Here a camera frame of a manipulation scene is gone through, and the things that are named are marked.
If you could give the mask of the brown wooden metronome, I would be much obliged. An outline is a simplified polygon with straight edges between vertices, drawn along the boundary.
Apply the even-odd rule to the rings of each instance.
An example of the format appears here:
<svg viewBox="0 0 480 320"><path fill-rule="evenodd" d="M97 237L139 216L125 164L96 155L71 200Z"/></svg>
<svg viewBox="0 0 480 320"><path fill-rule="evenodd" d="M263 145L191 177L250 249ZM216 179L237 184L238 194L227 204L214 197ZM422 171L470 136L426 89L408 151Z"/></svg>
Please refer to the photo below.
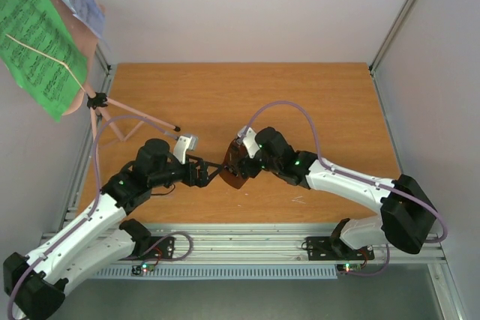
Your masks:
<svg viewBox="0 0 480 320"><path fill-rule="evenodd" d="M231 141L223 159L223 170L220 172L220 177L231 187L240 189L249 179L245 165L249 158L248 151L243 144L240 144L238 140Z"/></svg>

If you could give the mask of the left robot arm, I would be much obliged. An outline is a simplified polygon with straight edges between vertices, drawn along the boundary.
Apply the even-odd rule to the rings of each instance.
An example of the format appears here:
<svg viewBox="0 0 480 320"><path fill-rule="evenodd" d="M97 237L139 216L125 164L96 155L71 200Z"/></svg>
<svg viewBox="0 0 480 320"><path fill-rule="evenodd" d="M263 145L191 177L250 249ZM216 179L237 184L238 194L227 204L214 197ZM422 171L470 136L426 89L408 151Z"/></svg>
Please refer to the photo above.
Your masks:
<svg viewBox="0 0 480 320"><path fill-rule="evenodd" d="M151 234L128 215L149 200L156 187L205 187L223 170L221 164L189 156L195 142L195 137L181 136L171 148L162 139L146 141L135 160L113 175L68 226L27 255L8 256L3 263L7 317L13 319L19 310L24 319L48 319L100 269L147 256Z"/></svg>

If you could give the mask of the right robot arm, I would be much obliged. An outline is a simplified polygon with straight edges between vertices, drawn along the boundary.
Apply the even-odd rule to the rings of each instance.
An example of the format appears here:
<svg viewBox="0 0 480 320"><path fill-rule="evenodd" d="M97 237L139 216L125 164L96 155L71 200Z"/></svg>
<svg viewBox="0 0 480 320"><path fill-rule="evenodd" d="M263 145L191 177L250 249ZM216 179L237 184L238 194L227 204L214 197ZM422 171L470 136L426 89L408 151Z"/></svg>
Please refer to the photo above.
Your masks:
<svg viewBox="0 0 480 320"><path fill-rule="evenodd" d="M222 179L236 189L266 171L289 185L333 193L375 212L373 217L346 218L337 224L329 243L338 258L381 244L418 254L436 221L435 207L414 178L378 178L337 166L313 152L295 150L273 127L258 133L241 129L223 166Z"/></svg>

